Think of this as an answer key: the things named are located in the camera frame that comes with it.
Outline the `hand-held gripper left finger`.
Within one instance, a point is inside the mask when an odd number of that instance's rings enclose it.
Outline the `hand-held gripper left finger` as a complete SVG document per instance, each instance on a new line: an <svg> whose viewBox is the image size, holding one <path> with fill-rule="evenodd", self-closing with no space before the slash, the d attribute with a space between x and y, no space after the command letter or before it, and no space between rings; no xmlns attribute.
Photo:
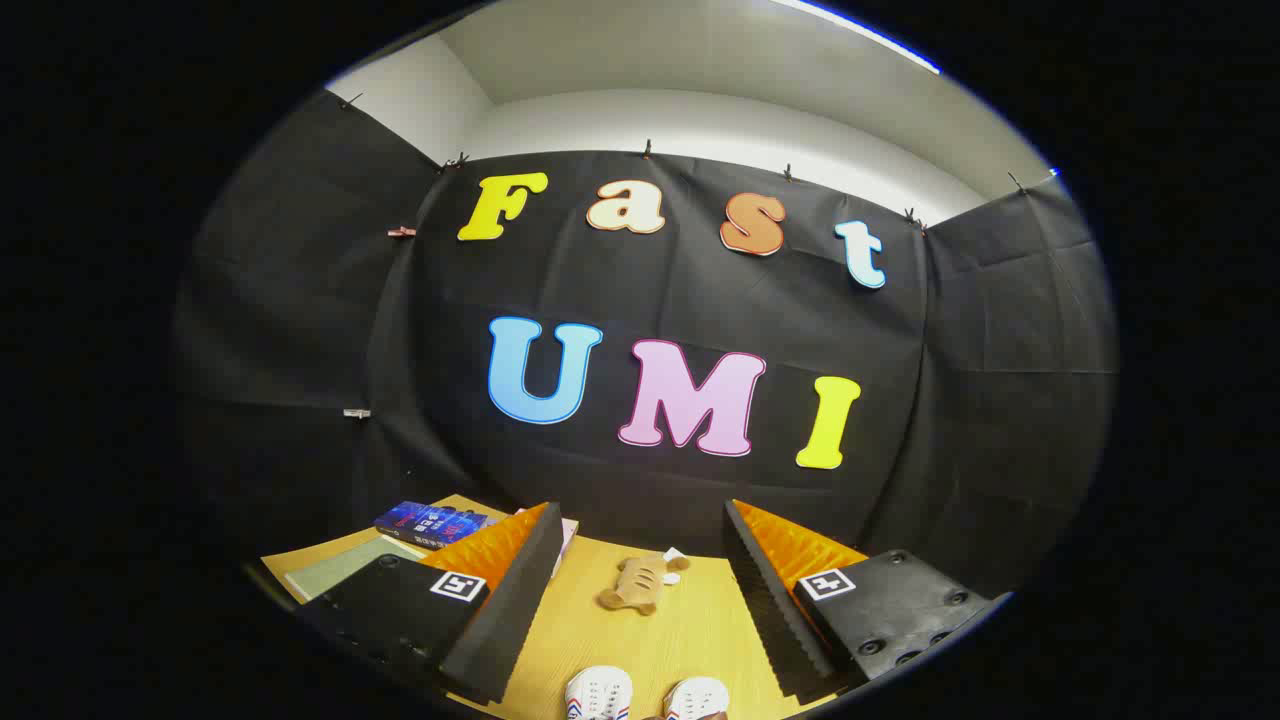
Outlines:
<svg viewBox="0 0 1280 720"><path fill-rule="evenodd" d="M416 691L503 700L562 546L544 502L424 559L380 553L302 603L300 620Z"/></svg>

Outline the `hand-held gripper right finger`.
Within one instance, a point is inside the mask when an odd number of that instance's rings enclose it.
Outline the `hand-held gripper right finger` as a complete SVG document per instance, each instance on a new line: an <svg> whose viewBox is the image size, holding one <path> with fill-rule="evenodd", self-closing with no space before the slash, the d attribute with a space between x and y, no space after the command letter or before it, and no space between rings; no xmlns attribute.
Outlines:
<svg viewBox="0 0 1280 720"><path fill-rule="evenodd" d="M906 550L864 555L740 500L724 551L780 689L803 703L884 683L998 607Z"/></svg>

